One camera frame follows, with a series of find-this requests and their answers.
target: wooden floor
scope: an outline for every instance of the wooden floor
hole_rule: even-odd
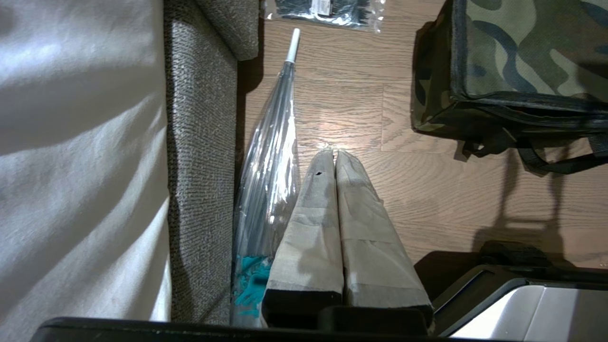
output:
[[[379,35],[266,21],[263,55],[240,66],[240,77],[254,80],[244,90],[244,143],[283,64],[292,28],[299,27],[301,171],[326,145],[359,157],[431,297],[443,289],[433,282],[453,281],[489,239],[531,243],[578,267],[608,268],[608,166],[539,177],[523,169],[514,151],[464,160],[457,141],[411,130],[414,39],[442,3],[387,1]],[[546,152],[551,158],[585,148]]]

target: transparent umbrella canopy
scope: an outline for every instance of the transparent umbrella canopy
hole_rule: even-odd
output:
[[[253,133],[235,203],[233,326],[260,325],[259,305],[272,259],[297,199],[299,171],[294,121],[294,63],[300,30]]]

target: white fabric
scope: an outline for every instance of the white fabric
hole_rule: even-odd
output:
[[[0,0],[0,341],[170,313],[162,2]]]

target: sofa cushion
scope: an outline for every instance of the sofa cushion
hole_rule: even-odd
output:
[[[258,55],[258,0],[196,0],[238,60]]]
[[[237,60],[195,0],[165,2],[174,322],[228,324]]]

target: umbrella tip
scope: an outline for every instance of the umbrella tip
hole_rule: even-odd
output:
[[[295,54],[298,51],[298,42],[300,41],[300,29],[294,29],[294,34],[291,36],[291,44],[289,45],[289,51],[287,51],[287,58],[285,61],[295,63]]]

